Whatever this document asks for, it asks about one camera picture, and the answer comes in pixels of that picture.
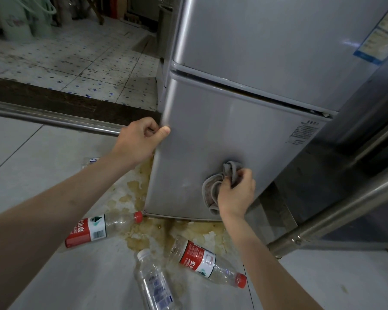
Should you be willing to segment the thick steel pole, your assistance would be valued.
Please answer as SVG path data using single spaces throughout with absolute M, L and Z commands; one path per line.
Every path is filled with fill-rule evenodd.
M 267 245 L 276 257 L 311 245 L 330 232 L 388 203 L 388 168 L 372 177 L 352 195 L 325 208 L 300 226 Z

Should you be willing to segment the brown liquid spill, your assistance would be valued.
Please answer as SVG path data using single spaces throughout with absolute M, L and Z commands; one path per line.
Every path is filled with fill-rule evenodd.
M 109 214 L 130 214 L 143 209 L 152 163 L 153 158 L 142 162 L 109 189 L 112 195 L 106 202 Z M 245 275 L 238 252 L 222 222 L 144 217 L 141 223 L 132 225 L 128 231 L 119 232 L 121 244 L 134 254 L 143 249 L 151 250 L 165 267 L 166 278 L 171 283 L 173 293 L 185 306 L 194 301 L 204 301 L 205 304 L 227 301 L 231 304 L 239 300 L 240 293 L 246 291 L 247 279 L 244 279 L 243 288 L 235 283 L 219 284 L 169 260 L 169 253 L 178 236 L 215 253 L 217 258 L 226 259 L 234 267 L 234 274 Z

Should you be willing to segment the thin steel bar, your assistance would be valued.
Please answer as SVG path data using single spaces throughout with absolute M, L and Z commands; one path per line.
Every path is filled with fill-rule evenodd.
M 368 141 L 366 141 L 354 155 L 350 158 L 350 161 L 344 165 L 343 170 L 353 167 L 360 160 L 370 154 L 379 145 L 384 143 L 388 139 L 388 124 L 385 125 L 379 132 L 373 135 Z

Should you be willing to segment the dark wooden door sill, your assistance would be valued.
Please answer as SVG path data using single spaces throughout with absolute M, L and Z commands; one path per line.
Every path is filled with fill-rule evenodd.
M 148 116 L 157 123 L 160 123 L 161 119 L 158 112 L 2 78 L 0 78 L 0 102 L 123 126 Z

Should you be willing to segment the silver refrigerator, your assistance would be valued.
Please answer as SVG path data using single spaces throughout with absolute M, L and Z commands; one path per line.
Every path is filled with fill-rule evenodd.
M 372 112 L 380 66 L 353 55 L 388 0 L 174 0 L 158 74 L 161 124 L 144 211 L 220 221 L 202 184 L 236 161 L 254 199 L 310 142 L 337 146 L 388 117 Z

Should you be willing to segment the person's left forearm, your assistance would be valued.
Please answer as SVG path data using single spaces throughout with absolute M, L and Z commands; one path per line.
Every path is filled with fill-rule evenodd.
M 109 187 L 144 159 L 110 153 L 0 213 L 0 310 L 12 305 Z

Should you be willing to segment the steel floor rail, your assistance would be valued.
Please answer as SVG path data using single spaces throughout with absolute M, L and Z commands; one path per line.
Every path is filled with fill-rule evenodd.
M 0 117 L 108 136 L 118 136 L 123 128 L 119 124 L 60 114 L 6 102 L 0 102 Z

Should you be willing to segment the person's left hand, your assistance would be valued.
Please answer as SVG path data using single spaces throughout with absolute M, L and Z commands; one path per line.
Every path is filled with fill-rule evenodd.
M 155 149 L 149 145 L 149 131 L 161 128 L 152 117 L 131 122 L 121 129 L 112 154 L 129 166 L 136 166 L 152 156 Z

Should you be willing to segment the person's right hand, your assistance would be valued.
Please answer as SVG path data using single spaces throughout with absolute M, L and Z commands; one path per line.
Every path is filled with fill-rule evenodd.
M 243 168 L 238 171 L 241 181 L 233 189 L 231 198 L 218 198 L 218 208 L 222 221 L 226 224 L 229 219 L 244 219 L 245 213 L 254 200 L 256 182 L 252 170 Z

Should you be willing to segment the grey cleaning cloth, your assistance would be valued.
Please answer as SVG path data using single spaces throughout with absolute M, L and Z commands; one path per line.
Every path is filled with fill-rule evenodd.
M 241 181 L 238 171 L 243 168 L 243 165 L 236 161 L 228 161 L 222 165 L 222 171 L 207 178 L 202 184 L 202 197 L 204 204 L 208 210 L 214 214 L 219 215 L 218 195 L 225 177 L 230 178 L 231 188 L 234 188 Z

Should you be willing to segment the pale green plastic bucket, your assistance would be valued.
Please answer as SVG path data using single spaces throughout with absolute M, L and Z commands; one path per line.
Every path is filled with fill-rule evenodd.
M 50 0 L 0 0 L 0 25 L 7 40 L 31 42 L 52 36 L 56 7 Z

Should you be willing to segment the red label plastic bottle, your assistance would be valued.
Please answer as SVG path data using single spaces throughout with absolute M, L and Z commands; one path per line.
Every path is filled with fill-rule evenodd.
M 247 277 L 221 255 L 197 245 L 183 236 L 172 244 L 168 260 L 179 264 L 214 284 L 245 288 Z
M 61 248 L 69 250 L 117 234 L 127 233 L 133 225 L 141 223 L 143 219 L 144 215 L 141 211 L 135 213 L 105 213 L 83 218 L 64 240 Z

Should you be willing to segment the person's right forearm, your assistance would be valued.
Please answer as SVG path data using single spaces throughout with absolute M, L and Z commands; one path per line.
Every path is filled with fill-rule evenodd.
M 324 310 L 270 253 L 244 214 L 220 213 L 264 310 Z

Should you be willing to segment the wooden chair leg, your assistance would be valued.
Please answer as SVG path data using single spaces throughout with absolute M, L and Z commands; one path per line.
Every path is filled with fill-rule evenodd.
M 98 1 L 100 1 L 100 0 L 85 0 L 85 2 L 88 3 L 89 8 L 92 9 L 93 12 L 95 13 L 95 15 L 97 16 L 99 25 L 103 25 L 105 20 L 104 20 L 104 18 L 102 17 L 101 13 L 98 10 L 98 7 L 97 7 Z

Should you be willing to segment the blue energy sticker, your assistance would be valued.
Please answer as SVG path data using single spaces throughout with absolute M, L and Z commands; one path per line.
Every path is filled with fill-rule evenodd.
M 388 58 L 388 11 L 357 47 L 353 55 L 380 66 Z

